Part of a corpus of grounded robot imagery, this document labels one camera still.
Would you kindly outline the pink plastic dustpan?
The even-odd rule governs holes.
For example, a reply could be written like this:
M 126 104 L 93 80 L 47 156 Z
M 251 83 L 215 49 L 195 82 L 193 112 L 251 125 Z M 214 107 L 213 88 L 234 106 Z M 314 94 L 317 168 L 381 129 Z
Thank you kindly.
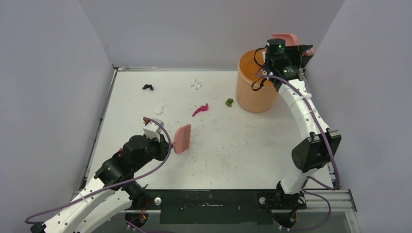
M 273 34 L 271 34 L 271 37 L 272 38 L 284 39 L 285 42 L 286 42 L 286 46 L 297 46 L 297 45 L 299 45 L 299 39 L 293 33 L 273 33 Z M 303 56 L 313 56 L 314 55 L 314 48 L 303 50 L 302 55 Z

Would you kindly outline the pink plastic hand brush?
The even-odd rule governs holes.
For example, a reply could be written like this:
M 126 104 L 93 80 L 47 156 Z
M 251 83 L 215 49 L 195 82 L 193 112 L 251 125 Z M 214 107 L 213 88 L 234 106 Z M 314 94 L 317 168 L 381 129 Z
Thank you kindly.
M 175 154 L 182 154 L 190 148 L 191 125 L 187 124 L 177 129 L 172 142 Z

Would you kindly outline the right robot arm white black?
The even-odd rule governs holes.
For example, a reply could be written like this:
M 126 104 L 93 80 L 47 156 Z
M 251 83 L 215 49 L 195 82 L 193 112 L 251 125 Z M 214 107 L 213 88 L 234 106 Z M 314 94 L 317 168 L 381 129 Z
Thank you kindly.
M 284 39 L 272 38 L 264 49 L 263 79 L 287 103 L 302 138 L 292 150 L 292 169 L 276 186 L 274 202 L 280 208 L 299 206 L 304 204 L 303 187 L 331 161 L 342 137 L 324 122 L 306 87 L 304 69 L 313 57 L 312 46 L 288 46 Z

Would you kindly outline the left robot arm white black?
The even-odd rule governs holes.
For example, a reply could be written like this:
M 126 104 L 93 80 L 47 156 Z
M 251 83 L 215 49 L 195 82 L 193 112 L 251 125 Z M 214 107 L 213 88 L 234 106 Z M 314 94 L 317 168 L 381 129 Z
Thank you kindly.
M 153 159 L 164 162 L 173 144 L 160 134 L 134 135 L 122 148 L 103 162 L 94 177 L 69 205 L 45 222 L 32 222 L 33 233 L 90 233 L 117 213 L 141 208 L 145 188 L 136 182 L 135 173 Z

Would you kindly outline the white paper scrap left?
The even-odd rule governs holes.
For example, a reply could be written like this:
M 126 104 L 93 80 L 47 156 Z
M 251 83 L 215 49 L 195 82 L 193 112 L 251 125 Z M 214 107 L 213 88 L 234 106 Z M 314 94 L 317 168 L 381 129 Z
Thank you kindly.
M 165 103 L 165 102 L 162 102 L 161 104 L 159 104 L 158 106 L 156 106 L 156 108 L 155 108 L 155 110 L 154 110 L 154 113 L 156 114 L 156 115 L 162 115 L 163 113 L 164 113 L 164 109 L 167 107 L 168 105 L 167 105 L 167 103 Z

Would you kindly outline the white paper scrap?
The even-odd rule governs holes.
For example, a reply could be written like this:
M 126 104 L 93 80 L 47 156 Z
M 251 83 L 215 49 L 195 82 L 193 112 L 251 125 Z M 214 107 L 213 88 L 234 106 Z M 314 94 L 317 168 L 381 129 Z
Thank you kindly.
M 154 110 L 154 113 L 156 114 L 156 115 L 162 115 L 163 113 L 164 113 L 164 109 L 167 107 L 168 105 L 167 105 L 167 103 L 165 103 L 165 102 L 162 102 L 161 104 L 159 104 L 158 106 L 156 106 L 156 108 L 155 108 L 155 110 Z
M 191 87 L 194 88 L 195 90 L 201 90 L 203 87 L 203 83 L 200 80 L 195 79 L 192 81 Z

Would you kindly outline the orange plastic bucket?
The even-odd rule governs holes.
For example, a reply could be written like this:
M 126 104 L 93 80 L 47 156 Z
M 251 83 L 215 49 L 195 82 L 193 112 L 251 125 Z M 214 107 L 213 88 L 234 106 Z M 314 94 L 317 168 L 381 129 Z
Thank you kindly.
M 236 100 L 244 110 L 262 113 L 272 109 L 278 93 L 270 81 L 265 81 L 260 87 L 262 79 L 256 74 L 261 75 L 263 72 L 258 71 L 259 66 L 255 61 L 263 63 L 261 51 L 255 54 L 254 50 L 250 50 L 243 54 L 238 62 Z

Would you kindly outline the black paper scrap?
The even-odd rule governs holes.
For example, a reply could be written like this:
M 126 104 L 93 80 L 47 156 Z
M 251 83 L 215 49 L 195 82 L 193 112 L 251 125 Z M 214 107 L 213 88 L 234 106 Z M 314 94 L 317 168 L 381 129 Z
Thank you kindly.
M 153 87 L 151 84 L 145 84 L 145 85 L 142 87 L 142 89 L 143 89 L 143 90 L 149 89 L 150 91 L 153 91 L 153 90 L 154 90 L 154 87 Z

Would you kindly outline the green paper scrap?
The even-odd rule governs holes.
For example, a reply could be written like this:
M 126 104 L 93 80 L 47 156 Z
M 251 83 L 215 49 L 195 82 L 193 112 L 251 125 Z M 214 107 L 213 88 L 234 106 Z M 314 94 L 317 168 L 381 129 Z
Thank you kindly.
M 233 102 L 234 102 L 234 100 L 233 100 L 232 98 L 228 98 L 228 99 L 225 101 L 225 104 L 226 104 L 226 106 L 228 106 L 228 107 L 232 107 Z

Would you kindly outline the magenta paper scrap centre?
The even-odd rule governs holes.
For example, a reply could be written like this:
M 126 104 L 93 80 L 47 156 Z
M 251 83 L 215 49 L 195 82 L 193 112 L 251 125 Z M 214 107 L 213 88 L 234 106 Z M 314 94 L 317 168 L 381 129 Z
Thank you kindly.
M 206 104 L 200 106 L 199 108 L 197 108 L 197 109 L 193 112 L 192 117 L 195 117 L 195 116 L 196 116 L 198 113 L 200 113 L 200 112 L 206 112 L 208 109 L 209 109 L 209 105 L 208 105 L 208 103 L 206 103 Z

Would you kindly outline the white paper scrap far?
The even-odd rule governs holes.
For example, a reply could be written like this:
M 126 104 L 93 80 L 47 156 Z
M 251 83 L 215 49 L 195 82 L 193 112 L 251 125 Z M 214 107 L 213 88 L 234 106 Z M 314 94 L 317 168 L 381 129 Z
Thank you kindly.
M 191 87 L 194 88 L 195 90 L 201 90 L 203 87 L 203 83 L 200 80 L 195 79 L 192 81 Z

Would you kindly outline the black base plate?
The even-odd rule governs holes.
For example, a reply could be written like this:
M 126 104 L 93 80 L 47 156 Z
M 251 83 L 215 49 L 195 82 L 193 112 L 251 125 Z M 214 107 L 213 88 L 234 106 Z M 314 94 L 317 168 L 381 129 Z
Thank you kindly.
M 159 214 L 161 224 L 270 225 L 273 215 L 284 220 L 306 207 L 303 193 L 287 197 L 276 189 L 149 189 L 123 217 L 132 223 L 146 222 L 149 216 Z

